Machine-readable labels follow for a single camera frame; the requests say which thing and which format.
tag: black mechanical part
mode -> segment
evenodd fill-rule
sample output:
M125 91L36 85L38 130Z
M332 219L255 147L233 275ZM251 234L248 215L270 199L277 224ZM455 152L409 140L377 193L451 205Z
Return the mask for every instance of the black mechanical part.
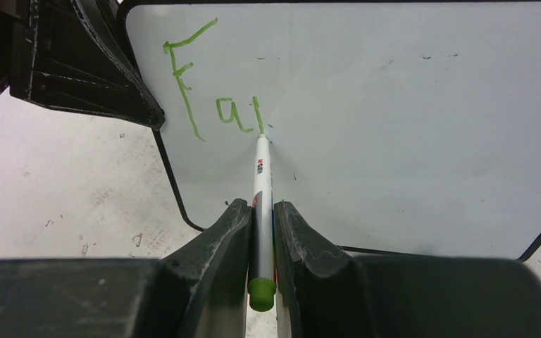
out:
M541 337L541 283L515 261L351 257L275 204L278 336Z
M115 0L0 0L0 93L155 130L165 121L119 47Z
M0 261L0 337L243 337L251 208L160 261Z

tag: white marker barrel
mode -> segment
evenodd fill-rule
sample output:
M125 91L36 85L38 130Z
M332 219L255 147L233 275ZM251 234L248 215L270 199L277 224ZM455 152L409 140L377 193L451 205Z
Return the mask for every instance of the white marker barrel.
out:
M273 251L273 182L269 142L261 134L256 143L254 166L254 200L252 201L252 234L248 292L250 307L268 311L275 303L275 255Z

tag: whiteboard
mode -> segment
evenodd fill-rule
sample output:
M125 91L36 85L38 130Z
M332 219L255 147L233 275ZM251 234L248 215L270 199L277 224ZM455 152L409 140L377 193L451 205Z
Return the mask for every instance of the whiteboard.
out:
M275 201L337 245L518 258L541 233L541 3L141 5L125 19L194 224L251 198L261 122Z

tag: black whiteboard frame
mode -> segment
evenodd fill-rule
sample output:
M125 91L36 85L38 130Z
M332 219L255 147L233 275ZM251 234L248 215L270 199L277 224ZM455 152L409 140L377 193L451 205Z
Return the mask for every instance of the black whiteboard frame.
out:
M132 10L132 8L140 5L180 5L180 4L298 4L298 3L315 3L315 4L322 4L322 3L373 3L373 4L414 4L414 3L497 3L497 2L514 2L514 3L520 3L520 2L541 2L541 1L529 1L529 0L514 0L514 1L505 1L505 0L493 0L493 1L458 1L458 0L427 0L427 1L405 1L405 0L394 0L394 1L219 1L219 0L203 0L203 1L173 1L173 0L124 0L119 5L119 9L117 11L116 20L117 20L117 33L120 38L120 45L123 51L125 52L125 55L130 59L130 62L133 64L133 66L136 68L136 71L139 73L139 67L136 62L135 55L133 53L133 50L131 48L130 39L128 36L128 31L125 29L125 21L128 16L128 13ZM171 188L173 189L173 194L175 195L175 200L177 201L178 207L180 209L181 216L183 220L193 229L198 231L204 231L206 228L200 227L196 224L194 224L187 215L187 211L185 210L185 207L183 205L183 201L181 199L181 193L179 191L179 187L177 184L177 181L175 180L175 176L173 175L173 169L171 168L171 163L169 161L169 157L167 156L167 151L165 149L165 145L163 143L163 138L161 137L161 133L159 130L153 130L154 139L156 140L156 145L158 147L158 151L161 153L161 159L163 160L163 164L165 166L165 171L167 172L167 176L169 177L169 181L171 183ZM518 261L526 261L528 260L535 252L538 250L538 248L541 246L541 233L534 239L534 242L530 244L530 246L523 252L523 254L517 258ZM364 249L364 248L358 248L358 247L352 247L352 246L340 246L345 251L353 251L353 252L359 252L359 253L365 253L365 254L398 254L398 255L411 255L410 253L400 253L400 252L394 252L394 251L382 251L382 250L372 250L372 249Z

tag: green marker cap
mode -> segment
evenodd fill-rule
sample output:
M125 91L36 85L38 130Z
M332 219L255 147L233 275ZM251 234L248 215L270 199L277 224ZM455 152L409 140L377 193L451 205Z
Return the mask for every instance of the green marker cap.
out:
M275 292L277 285L268 278L254 278L248 283L250 293L250 307L254 311L265 312L275 305Z

